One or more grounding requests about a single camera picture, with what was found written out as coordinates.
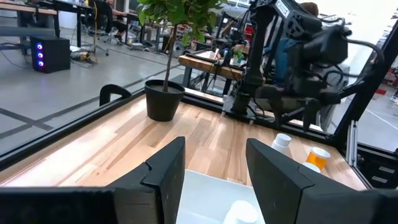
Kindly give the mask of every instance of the black bracket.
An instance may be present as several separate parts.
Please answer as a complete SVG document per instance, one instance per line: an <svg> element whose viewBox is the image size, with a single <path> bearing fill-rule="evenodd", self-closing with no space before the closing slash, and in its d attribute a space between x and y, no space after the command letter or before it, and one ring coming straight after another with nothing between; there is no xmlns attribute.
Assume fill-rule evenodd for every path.
<svg viewBox="0 0 398 224"><path fill-rule="evenodd" d="M111 101L111 94L121 95L121 99L131 96L131 93L121 86L113 84L105 85L99 92L99 106L109 103Z"/></svg>

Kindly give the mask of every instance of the computer tower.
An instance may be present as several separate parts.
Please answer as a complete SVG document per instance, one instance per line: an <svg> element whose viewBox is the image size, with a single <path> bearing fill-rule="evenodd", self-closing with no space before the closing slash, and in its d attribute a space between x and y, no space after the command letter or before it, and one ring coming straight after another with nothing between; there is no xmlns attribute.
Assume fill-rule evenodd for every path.
<svg viewBox="0 0 398 224"><path fill-rule="evenodd" d="M30 37L33 69L44 73L70 69L69 46L69 40L61 37Z"/></svg>

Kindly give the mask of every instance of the blue led light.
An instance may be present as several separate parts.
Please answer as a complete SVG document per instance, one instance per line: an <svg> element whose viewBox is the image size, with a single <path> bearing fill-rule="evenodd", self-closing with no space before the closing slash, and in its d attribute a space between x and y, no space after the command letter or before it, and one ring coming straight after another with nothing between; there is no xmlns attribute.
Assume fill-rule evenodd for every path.
<svg viewBox="0 0 398 224"><path fill-rule="evenodd" d="M37 44L36 44L36 49L42 50L42 49L43 49L42 43L37 43Z"/></svg>

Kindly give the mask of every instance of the chair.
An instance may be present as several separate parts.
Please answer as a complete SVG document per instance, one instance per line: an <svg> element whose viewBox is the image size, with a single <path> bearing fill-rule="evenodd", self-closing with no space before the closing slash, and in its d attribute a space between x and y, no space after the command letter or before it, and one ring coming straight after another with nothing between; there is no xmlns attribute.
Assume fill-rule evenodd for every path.
<svg viewBox="0 0 398 224"><path fill-rule="evenodd" d="M92 13L85 15L85 32L96 40L100 40L100 37L111 37L112 31L112 8L111 6L99 0L90 0L88 5L93 8ZM94 53L96 49L100 49L105 52L105 55L109 55L109 51L95 43Z"/></svg>

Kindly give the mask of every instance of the potted plant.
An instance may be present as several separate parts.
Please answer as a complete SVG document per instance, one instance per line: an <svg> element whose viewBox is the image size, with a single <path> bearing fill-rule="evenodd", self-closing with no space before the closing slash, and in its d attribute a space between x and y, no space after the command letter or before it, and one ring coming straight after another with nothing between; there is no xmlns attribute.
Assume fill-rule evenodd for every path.
<svg viewBox="0 0 398 224"><path fill-rule="evenodd" d="M199 41L205 37L201 30L209 23L212 27L216 23L216 14L212 9L222 9L221 5L227 0L138 0L139 20L142 26L145 21L168 21L173 25L169 40L169 60L164 80L148 80L145 83L148 117L156 121L171 121L178 108L184 87L169 81L170 64L173 46L177 38L180 24L187 24L192 28L189 34L182 38L184 45L188 45L192 36Z"/></svg>

